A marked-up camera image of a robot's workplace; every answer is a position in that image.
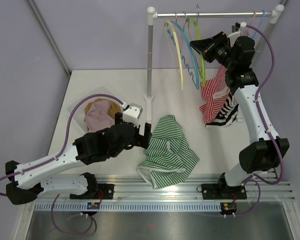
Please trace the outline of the green hanger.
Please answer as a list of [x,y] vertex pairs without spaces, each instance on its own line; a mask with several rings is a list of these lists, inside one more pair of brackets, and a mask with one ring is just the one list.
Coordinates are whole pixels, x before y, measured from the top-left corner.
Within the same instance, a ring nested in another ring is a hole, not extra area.
[[203,46],[200,45],[200,41],[202,39],[201,39],[200,29],[198,27],[198,19],[199,19],[199,14],[200,14],[200,7],[199,7],[198,4],[196,5],[196,8],[197,8],[196,20],[194,20],[192,18],[192,23],[193,23],[193,26],[194,26],[194,29],[195,29],[195,32],[196,32],[196,36],[197,36],[197,40],[196,40],[197,43],[195,44],[195,46],[197,48],[195,50],[200,54],[201,69],[198,70],[198,73],[200,74],[200,77],[201,77],[202,86],[205,87],[206,86],[206,70],[205,70],[205,60],[204,60],[204,57],[202,55]]

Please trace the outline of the green striped tank top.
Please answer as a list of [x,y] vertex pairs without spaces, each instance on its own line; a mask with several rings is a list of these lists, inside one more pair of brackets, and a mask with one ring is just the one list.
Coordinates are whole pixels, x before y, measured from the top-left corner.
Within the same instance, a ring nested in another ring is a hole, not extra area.
[[158,120],[144,154],[136,170],[154,190],[184,182],[200,161],[174,115]]

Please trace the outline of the cream hanger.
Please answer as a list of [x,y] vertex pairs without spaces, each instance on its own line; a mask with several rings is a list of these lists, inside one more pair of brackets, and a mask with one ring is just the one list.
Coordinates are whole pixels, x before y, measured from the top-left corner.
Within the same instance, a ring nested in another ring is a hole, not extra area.
[[165,28],[165,36],[168,42],[172,60],[175,65],[175,70],[180,81],[180,89],[183,91],[184,74],[183,74],[183,66],[182,66],[182,56],[181,56],[181,50],[180,50],[180,45],[179,45],[179,40],[175,29],[175,25],[171,21],[166,20],[164,22],[164,28]]

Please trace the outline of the brown tank top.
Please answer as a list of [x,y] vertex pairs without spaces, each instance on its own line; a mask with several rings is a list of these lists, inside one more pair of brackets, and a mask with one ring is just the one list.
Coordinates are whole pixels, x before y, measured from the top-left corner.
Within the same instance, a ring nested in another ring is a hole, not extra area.
[[121,107],[114,101],[98,98],[89,102],[84,108],[86,123],[109,121],[112,123],[116,113],[121,113]]

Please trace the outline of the pink tank top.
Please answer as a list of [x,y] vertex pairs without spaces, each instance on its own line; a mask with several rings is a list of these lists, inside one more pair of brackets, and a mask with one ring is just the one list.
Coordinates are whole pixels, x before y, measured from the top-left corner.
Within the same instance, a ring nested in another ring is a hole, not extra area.
[[114,102],[106,99],[97,99],[89,102],[84,108],[84,122],[88,133],[94,133],[115,124]]

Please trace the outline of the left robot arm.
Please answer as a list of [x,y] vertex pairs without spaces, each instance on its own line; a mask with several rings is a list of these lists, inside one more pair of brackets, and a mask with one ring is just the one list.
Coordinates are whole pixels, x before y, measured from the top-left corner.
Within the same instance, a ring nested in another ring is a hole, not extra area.
[[9,183],[5,194],[14,205],[23,205],[38,197],[69,195],[73,200],[88,200],[100,197],[100,189],[94,174],[85,172],[74,178],[58,177],[61,172],[101,163],[117,157],[122,151],[133,147],[147,149],[150,145],[152,125],[145,123],[144,134],[140,127],[123,120],[116,113],[111,127],[89,132],[77,138],[60,153],[21,164],[11,160],[5,164]]

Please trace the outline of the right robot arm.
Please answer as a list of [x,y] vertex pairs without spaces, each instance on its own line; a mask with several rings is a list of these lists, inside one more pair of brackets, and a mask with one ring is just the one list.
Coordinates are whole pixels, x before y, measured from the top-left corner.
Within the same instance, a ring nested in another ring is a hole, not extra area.
[[229,171],[220,175],[217,183],[203,183],[202,197],[205,200],[245,200],[244,184],[254,177],[269,185],[259,174],[280,168],[284,172],[283,157],[290,147],[287,138],[281,138],[273,127],[260,95],[261,87],[251,68],[255,55],[255,41],[248,36],[239,36],[233,44],[224,32],[193,40],[190,46],[207,62],[217,61],[225,67],[225,83],[237,100],[247,125],[250,144],[240,151],[239,162]]

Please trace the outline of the red striped tank top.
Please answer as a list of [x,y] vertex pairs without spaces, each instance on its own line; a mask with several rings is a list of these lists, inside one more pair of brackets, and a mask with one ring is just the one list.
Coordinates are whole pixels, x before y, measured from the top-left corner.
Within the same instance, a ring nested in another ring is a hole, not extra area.
[[205,81],[205,86],[200,84],[200,93],[204,104],[199,108],[203,115],[203,122],[211,124],[224,106],[230,89],[225,80],[226,68],[220,65],[215,77]]

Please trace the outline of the pink hanger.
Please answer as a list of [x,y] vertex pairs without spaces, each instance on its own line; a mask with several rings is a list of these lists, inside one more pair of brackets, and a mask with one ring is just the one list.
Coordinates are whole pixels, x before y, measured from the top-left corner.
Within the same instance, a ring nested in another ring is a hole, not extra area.
[[[249,22],[249,25],[253,25],[253,23],[254,23],[254,21],[255,21],[255,18],[256,18],[256,14],[257,14],[257,10],[255,9],[254,11],[253,11],[253,17],[252,17],[252,19],[250,20],[250,22]],[[246,31],[245,31],[245,35],[248,37],[249,36],[249,31],[250,31],[250,28],[247,28],[246,29]]]

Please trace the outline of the light blue thin hanger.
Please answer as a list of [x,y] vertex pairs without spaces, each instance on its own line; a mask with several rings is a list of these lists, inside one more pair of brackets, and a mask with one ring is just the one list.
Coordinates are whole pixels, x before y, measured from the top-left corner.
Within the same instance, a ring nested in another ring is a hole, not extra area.
[[263,11],[262,11],[262,18],[261,18],[261,20],[260,20],[260,22],[259,22],[259,24],[258,24],[258,26],[257,26],[257,29],[260,29],[260,27],[261,27],[261,25],[262,25],[262,23],[263,23],[263,21],[264,21],[265,15],[266,15],[266,11],[263,10]]

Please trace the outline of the black white striped tank top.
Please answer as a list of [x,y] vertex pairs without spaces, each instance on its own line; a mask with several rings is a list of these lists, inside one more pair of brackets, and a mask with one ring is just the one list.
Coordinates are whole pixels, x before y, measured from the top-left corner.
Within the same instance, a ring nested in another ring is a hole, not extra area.
[[231,125],[238,116],[239,103],[234,96],[229,93],[223,107],[220,112],[216,115],[215,119],[211,123],[205,125],[206,128],[224,128]]

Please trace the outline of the metal clothes rack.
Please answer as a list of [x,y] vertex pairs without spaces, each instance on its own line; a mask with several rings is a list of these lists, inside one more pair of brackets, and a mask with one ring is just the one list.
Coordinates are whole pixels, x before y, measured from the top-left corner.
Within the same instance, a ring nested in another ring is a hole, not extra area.
[[[278,22],[281,14],[285,10],[285,6],[288,4],[289,0],[281,0],[281,2],[275,6],[273,10],[262,12],[211,12],[211,13],[205,13],[200,12],[199,5],[197,5],[197,12],[191,12],[191,13],[158,13],[153,6],[149,6],[147,8],[147,72],[146,72],[146,93],[144,96],[144,100],[146,103],[146,122],[151,124],[152,123],[152,110],[153,110],[153,99],[154,96],[152,94],[152,70],[153,70],[153,33],[154,33],[154,23],[156,19],[175,19],[175,25],[177,24],[177,19],[186,19],[185,24],[187,22],[190,22],[188,19],[196,19],[195,22],[198,22],[198,19],[200,18],[247,18],[247,17],[260,17],[264,19],[265,17],[269,17],[270,20],[263,32],[263,34],[266,37],[269,37],[271,32],[273,31],[273,28],[275,24]],[[178,55],[178,62],[179,62],[179,71],[180,71],[180,81],[181,81],[181,90],[183,90],[184,86],[184,78],[183,78],[183,65],[182,65],[182,56],[181,56],[181,50],[179,46],[179,42],[177,41],[177,35],[176,33],[172,33],[172,40],[175,40],[175,46],[176,46],[176,52]],[[194,85],[196,89],[199,89],[199,67],[197,62],[195,61],[195,55],[192,50],[189,50],[190,56],[192,59],[192,63],[194,66],[194,74],[190,72],[189,65],[185,64],[187,67],[187,70],[192,76],[192,78],[195,78]]]

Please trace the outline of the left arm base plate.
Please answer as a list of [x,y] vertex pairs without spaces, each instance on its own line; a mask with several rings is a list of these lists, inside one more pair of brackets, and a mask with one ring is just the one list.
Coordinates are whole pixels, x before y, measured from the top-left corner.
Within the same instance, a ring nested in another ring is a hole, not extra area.
[[102,200],[112,200],[114,197],[114,189],[114,184],[99,183],[98,191],[88,190],[81,195],[70,194],[69,198],[71,200],[99,200],[101,197]]

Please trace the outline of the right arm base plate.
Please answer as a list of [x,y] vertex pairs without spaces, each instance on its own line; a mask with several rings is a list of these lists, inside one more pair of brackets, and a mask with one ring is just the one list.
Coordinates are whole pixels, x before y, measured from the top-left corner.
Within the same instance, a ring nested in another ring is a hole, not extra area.
[[221,187],[217,183],[203,183],[196,190],[202,194],[204,200],[246,200],[247,193],[244,186]]

